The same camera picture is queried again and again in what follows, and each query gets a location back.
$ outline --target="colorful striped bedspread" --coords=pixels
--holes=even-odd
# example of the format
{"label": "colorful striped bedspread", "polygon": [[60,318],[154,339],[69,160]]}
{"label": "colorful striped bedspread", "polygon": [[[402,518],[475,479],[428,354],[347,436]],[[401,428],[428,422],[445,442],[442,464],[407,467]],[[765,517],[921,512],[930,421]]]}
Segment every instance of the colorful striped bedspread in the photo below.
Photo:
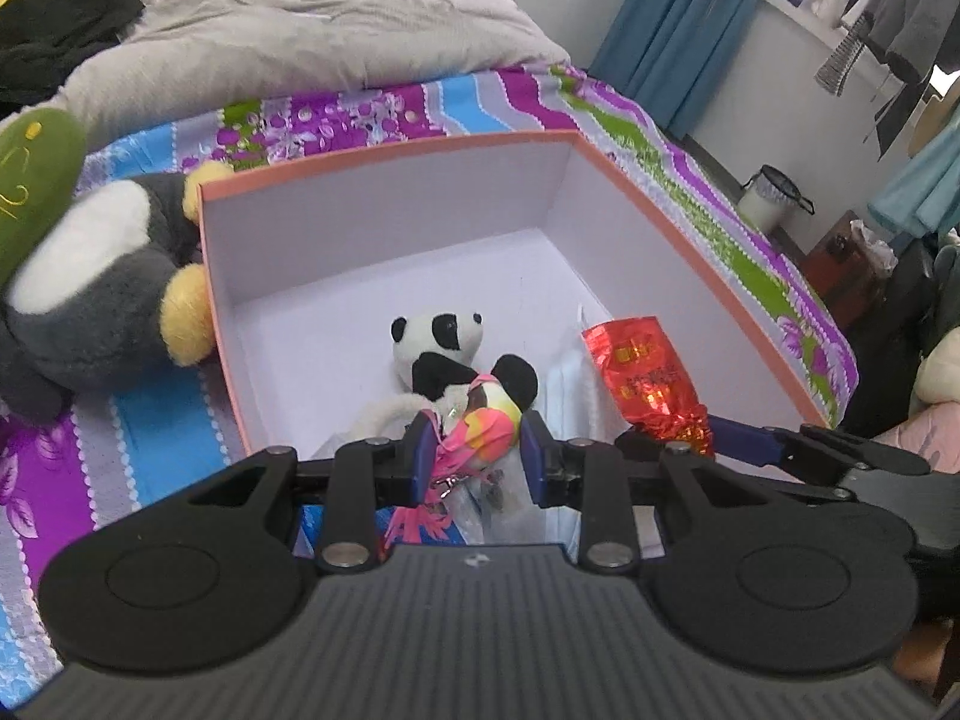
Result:
{"label": "colorful striped bedspread", "polygon": [[[579,129],[656,202],[779,345],[827,422],[853,387],[850,348],[794,266],[742,223],[643,111],[568,67],[489,71],[349,94],[239,103],[93,154],[80,190],[208,158],[238,170],[340,148],[522,129]],[[134,391],[84,394],[52,429],[4,418],[0,458],[0,702],[59,669],[35,604],[51,556],[76,538],[240,457],[219,368],[169,370]],[[308,526],[315,527],[315,522]]]}

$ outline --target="circular pad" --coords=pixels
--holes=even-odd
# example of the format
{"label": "circular pad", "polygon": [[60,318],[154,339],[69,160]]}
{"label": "circular pad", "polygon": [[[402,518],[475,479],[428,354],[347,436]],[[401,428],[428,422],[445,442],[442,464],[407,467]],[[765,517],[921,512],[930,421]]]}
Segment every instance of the circular pad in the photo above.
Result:
{"label": "circular pad", "polygon": [[132,607],[176,608],[203,598],[219,576],[214,557],[176,544],[127,552],[107,570],[107,587]]}
{"label": "circular pad", "polygon": [[678,542],[654,577],[679,634],[722,661],[812,675],[885,658],[910,629],[904,559],[797,506],[726,509]]}
{"label": "circular pad", "polygon": [[739,562],[736,579],[760,603],[793,611],[830,605],[850,587],[850,575],[840,560],[800,546],[758,549]]}
{"label": "circular pad", "polygon": [[44,572],[40,614],[64,659],[186,673],[248,653],[296,612],[296,561],[262,528],[220,507],[162,527],[141,514],[64,549]]}

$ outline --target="gray stuffed animal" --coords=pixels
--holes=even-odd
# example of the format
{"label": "gray stuffed animal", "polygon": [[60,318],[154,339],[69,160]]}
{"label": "gray stuffed animal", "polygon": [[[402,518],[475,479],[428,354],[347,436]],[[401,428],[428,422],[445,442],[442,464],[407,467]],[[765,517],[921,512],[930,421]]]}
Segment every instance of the gray stuffed animal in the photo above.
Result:
{"label": "gray stuffed animal", "polygon": [[0,397],[52,421],[69,391],[126,388],[213,351],[197,187],[230,170],[115,181],[76,200],[13,274],[0,322]]}

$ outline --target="open cardboard box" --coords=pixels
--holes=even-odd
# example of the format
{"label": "open cardboard box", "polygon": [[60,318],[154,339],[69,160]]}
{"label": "open cardboard box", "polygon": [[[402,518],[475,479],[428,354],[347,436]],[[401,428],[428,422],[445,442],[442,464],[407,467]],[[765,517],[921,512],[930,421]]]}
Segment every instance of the open cardboard box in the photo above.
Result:
{"label": "open cardboard box", "polygon": [[309,455],[400,391],[390,325],[483,314],[474,367],[538,375],[587,323],[659,318],[712,413],[817,410],[704,257],[573,132],[436,138],[261,167],[202,189],[203,259],[248,451]]}

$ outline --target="teal cloth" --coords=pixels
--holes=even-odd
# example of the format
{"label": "teal cloth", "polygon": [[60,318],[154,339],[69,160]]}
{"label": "teal cloth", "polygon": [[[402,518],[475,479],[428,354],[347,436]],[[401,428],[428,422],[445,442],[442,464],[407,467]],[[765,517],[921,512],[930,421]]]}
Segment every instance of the teal cloth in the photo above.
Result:
{"label": "teal cloth", "polygon": [[626,0],[590,74],[683,138],[723,80],[759,1]]}
{"label": "teal cloth", "polygon": [[960,108],[867,206],[888,230],[914,238],[960,223]]}

